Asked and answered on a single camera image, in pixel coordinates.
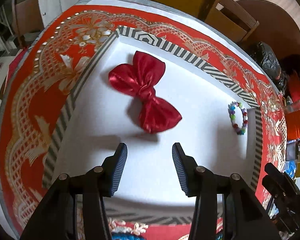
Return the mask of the red satin bow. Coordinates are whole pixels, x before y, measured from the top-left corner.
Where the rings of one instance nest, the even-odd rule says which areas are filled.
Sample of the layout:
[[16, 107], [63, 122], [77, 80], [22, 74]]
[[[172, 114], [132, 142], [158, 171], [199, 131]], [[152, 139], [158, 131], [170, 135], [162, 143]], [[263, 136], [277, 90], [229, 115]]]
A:
[[166, 100], [156, 96], [154, 86], [165, 74], [166, 65], [156, 57], [136, 51], [132, 64], [119, 64], [108, 74], [111, 86], [140, 100], [140, 127], [154, 134], [174, 128], [182, 116]]

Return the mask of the striped white tray box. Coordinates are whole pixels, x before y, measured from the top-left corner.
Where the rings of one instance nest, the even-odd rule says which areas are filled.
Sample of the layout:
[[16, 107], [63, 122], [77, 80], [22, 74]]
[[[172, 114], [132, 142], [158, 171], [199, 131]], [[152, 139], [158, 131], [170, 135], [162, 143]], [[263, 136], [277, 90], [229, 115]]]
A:
[[189, 223], [194, 198], [181, 190], [173, 145], [215, 174], [240, 174], [255, 190], [262, 139], [260, 106], [234, 81], [187, 49], [121, 26], [66, 98], [42, 183], [83, 174], [124, 143], [127, 161], [117, 193], [105, 201], [108, 216]]

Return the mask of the red gold floral tablecloth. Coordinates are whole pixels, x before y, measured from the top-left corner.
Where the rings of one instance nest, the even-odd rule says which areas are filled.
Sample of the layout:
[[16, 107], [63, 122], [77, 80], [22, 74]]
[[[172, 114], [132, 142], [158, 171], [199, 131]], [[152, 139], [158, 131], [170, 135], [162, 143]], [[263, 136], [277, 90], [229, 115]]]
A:
[[[263, 206], [270, 201], [262, 186], [264, 167], [271, 162], [283, 169], [287, 128], [282, 97], [265, 72], [205, 23], [132, 2], [92, 0], [72, 6], [42, 31], [10, 79], [0, 106], [0, 203], [16, 236], [49, 188], [42, 183], [45, 161], [66, 98], [97, 50], [121, 26], [189, 50], [256, 100], [263, 139], [260, 175], [253, 191]], [[150, 224], [108, 218], [113, 231], [147, 239], [178, 239], [190, 231], [190, 222]]]

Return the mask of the black plastic bag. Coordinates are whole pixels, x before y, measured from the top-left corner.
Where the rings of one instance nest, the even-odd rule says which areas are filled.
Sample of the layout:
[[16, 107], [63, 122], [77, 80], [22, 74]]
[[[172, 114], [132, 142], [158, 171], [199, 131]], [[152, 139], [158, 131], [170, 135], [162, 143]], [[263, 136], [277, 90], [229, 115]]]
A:
[[264, 42], [249, 47], [250, 57], [264, 70], [279, 91], [285, 93], [287, 78], [272, 48]]

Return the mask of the wooden chair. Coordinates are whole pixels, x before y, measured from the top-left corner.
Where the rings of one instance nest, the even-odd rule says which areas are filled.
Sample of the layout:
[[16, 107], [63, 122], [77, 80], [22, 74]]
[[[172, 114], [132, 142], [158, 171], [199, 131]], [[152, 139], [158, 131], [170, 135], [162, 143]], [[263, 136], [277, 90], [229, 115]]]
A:
[[238, 2], [234, 0], [204, 0], [202, 21], [235, 43], [242, 43], [259, 26]]

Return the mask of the round dark wooden table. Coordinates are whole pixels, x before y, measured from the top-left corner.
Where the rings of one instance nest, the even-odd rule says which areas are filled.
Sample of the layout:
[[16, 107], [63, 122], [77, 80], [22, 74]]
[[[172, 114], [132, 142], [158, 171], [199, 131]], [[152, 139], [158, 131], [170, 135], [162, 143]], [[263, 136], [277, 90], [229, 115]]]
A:
[[259, 22], [241, 48], [247, 50], [253, 44], [264, 42], [279, 60], [300, 55], [300, 29], [284, 9], [266, 0], [239, 0], [237, 3]]

